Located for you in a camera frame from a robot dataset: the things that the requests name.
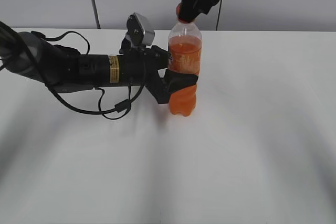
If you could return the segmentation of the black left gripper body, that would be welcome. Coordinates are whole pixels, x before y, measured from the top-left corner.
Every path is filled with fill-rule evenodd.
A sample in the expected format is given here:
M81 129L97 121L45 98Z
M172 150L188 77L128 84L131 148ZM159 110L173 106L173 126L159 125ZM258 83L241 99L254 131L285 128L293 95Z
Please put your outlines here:
M109 86L144 86L158 104L167 104L170 94L155 67L151 48L130 49L125 55L109 55Z

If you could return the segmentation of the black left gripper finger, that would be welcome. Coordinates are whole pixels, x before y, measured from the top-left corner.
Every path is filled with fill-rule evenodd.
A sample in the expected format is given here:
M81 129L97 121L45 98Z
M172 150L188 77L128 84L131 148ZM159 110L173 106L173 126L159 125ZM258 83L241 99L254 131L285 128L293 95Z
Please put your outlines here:
M198 75L189 73L179 73L167 69L163 77L164 90L168 94L176 93L197 84Z
M152 46L151 53L157 70L166 69L168 67L169 57L171 56L170 52L158 46Z

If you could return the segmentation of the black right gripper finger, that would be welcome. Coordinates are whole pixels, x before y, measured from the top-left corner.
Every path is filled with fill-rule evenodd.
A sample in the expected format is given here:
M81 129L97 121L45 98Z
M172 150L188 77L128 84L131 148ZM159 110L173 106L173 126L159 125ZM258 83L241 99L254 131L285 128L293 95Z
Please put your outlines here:
M200 13L199 0L181 0L180 18L185 21L194 20Z

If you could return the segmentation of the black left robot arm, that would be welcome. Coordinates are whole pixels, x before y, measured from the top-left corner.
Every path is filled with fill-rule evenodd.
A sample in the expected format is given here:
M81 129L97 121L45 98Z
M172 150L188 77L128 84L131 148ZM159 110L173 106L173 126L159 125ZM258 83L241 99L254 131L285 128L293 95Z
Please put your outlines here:
M147 89L159 104L196 100L198 76L168 69L170 53L153 45L154 30L131 15L117 55L81 54L37 31L15 32L1 24L4 69L42 83L57 93L95 88Z

